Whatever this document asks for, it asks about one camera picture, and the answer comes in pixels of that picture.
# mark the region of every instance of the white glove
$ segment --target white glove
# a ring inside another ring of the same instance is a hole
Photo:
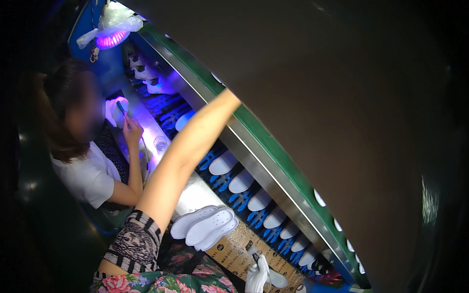
[[[265,260],[265,256],[261,255],[257,260],[257,264],[253,264],[246,275],[246,293],[263,293],[264,285],[269,275],[269,265]]]

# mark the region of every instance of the woman's arm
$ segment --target woman's arm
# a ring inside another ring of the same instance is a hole
[[[224,90],[200,109],[174,138],[136,206],[161,231],[166,230],[190,175],[240,104],[230,90]]]
[[[114,180],[113,195],[108,201],[122,205],[135,206],[143,191],[142,171],[140,170],[140,157],[138,142],[143,128],[136,119],[124,114],[124,138],[129,149],[129,184]]]

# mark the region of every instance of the glass cup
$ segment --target glass cup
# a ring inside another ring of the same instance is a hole
[[[168,148],[168,141],[165,136],[157,136],[153,141],[153,145],[155,146],[158,154],[162,154]]]

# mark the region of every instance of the green panel edge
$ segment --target green panel edge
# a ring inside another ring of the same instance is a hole
[[[166,47],[176,58],[178,58],[187,68],[189,68],[214,94],[220,94],[225,87],[221,85],[215,78],[213,78],[210,71],[208,71],[198,60],[196,60],[189,52],[174,42],[172,39],[165,37],[164,33],[157,31],[150,23],[145,22],[143,30],[147,31],[157,41]],[[240,123],[255,137],[255,139],[266,150],[269,156],[277,163],[280,169],[287,175],[293,185],[300,191],[302,196],[308,202],[310,207],[316,212],[319,218],[324,222],[324,225],[331,232],[339,244],[342,251],[347,256],[348,261],[357,272],[357,281],[361,284],[368,284],[369,281],[366,275],[361,275],[358,269],[358,262],[355,259],[355,254],[350,252],[347,247],[347,240],[343,232],[337,231],[334,225],[334,218],[326,207],[321,207],[315,197],[313,188],[308,180],[303,176],[301,171],[296,167],[290,156],[275,140],[275,138],[267,131],[261,122],[249,111],[245,106],[241,106],[236,110],[234,116]]]

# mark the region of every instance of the clear plastic wrap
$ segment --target clear plastic wrap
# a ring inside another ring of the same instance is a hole
[[[98,28],[79,37],[76,43],[84,49],[94,38],[107,37],[117,31],[139,31],[144,25],[143,20],[139,15],[134,16],[134,12],[124,5],[110,2],[99,18]]]

